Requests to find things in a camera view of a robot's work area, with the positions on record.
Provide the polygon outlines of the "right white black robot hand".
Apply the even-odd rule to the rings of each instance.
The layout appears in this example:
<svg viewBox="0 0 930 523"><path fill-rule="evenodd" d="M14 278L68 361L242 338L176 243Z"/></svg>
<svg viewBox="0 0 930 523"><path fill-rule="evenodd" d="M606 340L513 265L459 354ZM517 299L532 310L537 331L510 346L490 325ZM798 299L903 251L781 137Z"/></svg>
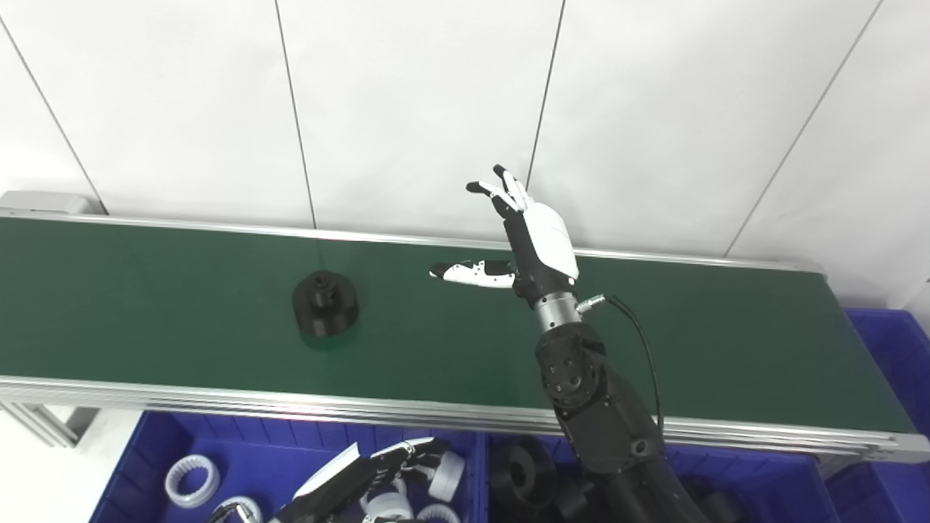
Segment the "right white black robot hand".
<svg viewBox="0 0 930 523"><path fill-rule="evenodd" d="M573 293L579 269L564 219L551 206L534 200L525 186L505 169L493 166L502 186L472 181L471 193L489 198L511 248L511 261L435 262L429 275L442 281L482 288L510 288L529 306L549 294Z"/></svg>

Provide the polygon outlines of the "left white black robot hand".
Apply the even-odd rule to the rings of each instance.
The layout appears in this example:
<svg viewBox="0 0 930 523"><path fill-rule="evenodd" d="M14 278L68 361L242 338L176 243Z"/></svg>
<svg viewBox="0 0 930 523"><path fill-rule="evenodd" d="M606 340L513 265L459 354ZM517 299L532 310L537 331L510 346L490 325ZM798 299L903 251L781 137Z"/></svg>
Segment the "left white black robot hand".
<svg viewBox="0 0 930 523"><path fill-rule="evenodd" d="M316 471L270 521L329 522L393 480L425 483L426 470L438 468L449 450L450 442L439 437L403 440L370 455L362 455L352 444Z"/></svg>

